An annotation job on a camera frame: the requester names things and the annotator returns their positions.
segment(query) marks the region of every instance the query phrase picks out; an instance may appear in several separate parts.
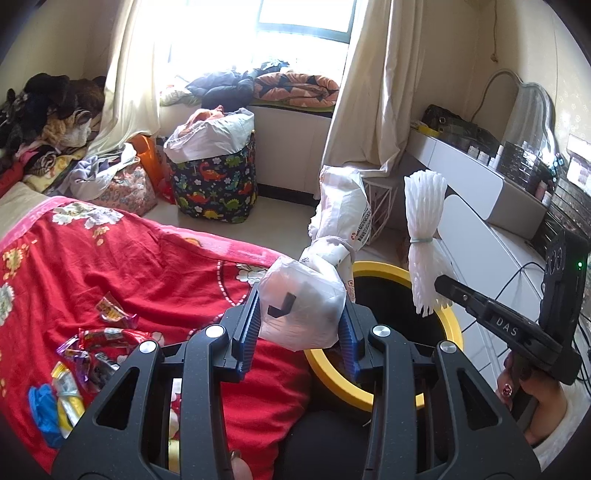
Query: grey cloth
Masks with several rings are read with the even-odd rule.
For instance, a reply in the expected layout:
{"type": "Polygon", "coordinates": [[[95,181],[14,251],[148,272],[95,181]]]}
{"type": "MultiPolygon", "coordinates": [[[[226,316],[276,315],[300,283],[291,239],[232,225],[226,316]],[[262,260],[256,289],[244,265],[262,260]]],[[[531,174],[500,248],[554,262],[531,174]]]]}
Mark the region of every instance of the grey cloth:
{"type": "Polygon", "coordinates": [[[80,160],[64,179],[58,190],[67,197],[88,202],[100,197],[115,174],[135,162],[136,151],[126,143],[119,150],[102,155],[91,155],[80,160]]]}

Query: vanity mirror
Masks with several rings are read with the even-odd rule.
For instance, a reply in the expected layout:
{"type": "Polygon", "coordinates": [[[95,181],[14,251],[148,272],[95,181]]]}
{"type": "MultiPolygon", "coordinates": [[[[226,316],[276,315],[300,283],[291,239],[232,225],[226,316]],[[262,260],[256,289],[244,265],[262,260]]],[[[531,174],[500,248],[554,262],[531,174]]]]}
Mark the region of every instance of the vanity mirror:
{"type": "Polygon", "coordinates": [[[552,101],[539,83],[524,83],[512,70],[498,70],[470,121],[502,146],[489,164],[492,168],[538,200],[546,190],[553,192],[562,161],[557,159],[552,101]]]}

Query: window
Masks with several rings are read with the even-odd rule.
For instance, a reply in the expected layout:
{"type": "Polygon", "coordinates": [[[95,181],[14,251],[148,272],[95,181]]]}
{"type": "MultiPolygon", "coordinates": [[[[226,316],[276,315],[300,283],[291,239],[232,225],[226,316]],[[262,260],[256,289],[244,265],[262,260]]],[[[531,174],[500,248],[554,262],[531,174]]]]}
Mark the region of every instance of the window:
{"type": "Polygon", "coordinates": [[[338,83],[345,69],[356,0],[175,0],[169,75],[244,72],[271,59],[338,83]]]}

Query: red bedspread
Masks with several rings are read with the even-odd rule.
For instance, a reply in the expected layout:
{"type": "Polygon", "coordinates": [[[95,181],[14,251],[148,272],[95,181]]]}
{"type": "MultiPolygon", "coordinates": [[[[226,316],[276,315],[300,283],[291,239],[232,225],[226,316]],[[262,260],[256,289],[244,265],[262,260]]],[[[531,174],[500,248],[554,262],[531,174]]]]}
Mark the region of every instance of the red bedspread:
{"type": "MultiPolygon", "coordinates": [[[[48,471],[56,451],[31,418],[27,392],[50,382],[56,347],[79,327],[104,326],[95,310],[101,297],[111,292],[137,313],[138,330],[165,344],[182,342],[243,302],[260,267],[277,256],[114,210],[50,202],[49,211],[41,206],[37,221],[21,222],[11,243],[0,245],[0,410],[48,471]]],[[[246,380],[223,384],[229,448],[241,450],[256,479],[271,479],[277,444],[302,415],[308,394],[304,355],[264,340],[246,380]]]]}

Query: black device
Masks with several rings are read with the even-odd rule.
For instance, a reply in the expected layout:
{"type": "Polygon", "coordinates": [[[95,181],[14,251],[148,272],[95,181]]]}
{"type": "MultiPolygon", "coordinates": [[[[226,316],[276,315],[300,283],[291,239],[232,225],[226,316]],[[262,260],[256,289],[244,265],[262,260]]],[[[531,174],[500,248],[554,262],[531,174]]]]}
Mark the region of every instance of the black device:
{"type": "MultiPolygon", "coordinates": [[[[529,364],[564,384],[572,385],[581,369],[581,356],[573,349],[573,338],[583,301],[589,243],[581,236],[562,230],[546,250],[544,297],[540,316],[534,323],[523,315],[443,275],[435,289],[463,306],[476,321],[507,343],[515,354],[514,384],[520,370],[529,364]]],[[[525,430],[537,402],[516,389],[512,414],[525,430]]]]}
{"type": "MultiPolygon", "coordinates": [[[[256,287],[243,306],[189,341],[142,343],[90,405],[57,455],[55,480],[231,480],[221,381],[250,368],[260,327],[256,287]],[[167,470],[172,379],[183,377],[180,471],[167,470]]],[[[400,333],[347,301],[343,358],[357,381],[375,383],[363,479],[527,480],[540,466],[472,363],[451,342],[421,356],[400,333]],[[428,469],[417,472],[415,391],[428,411],[428,469]]]]}

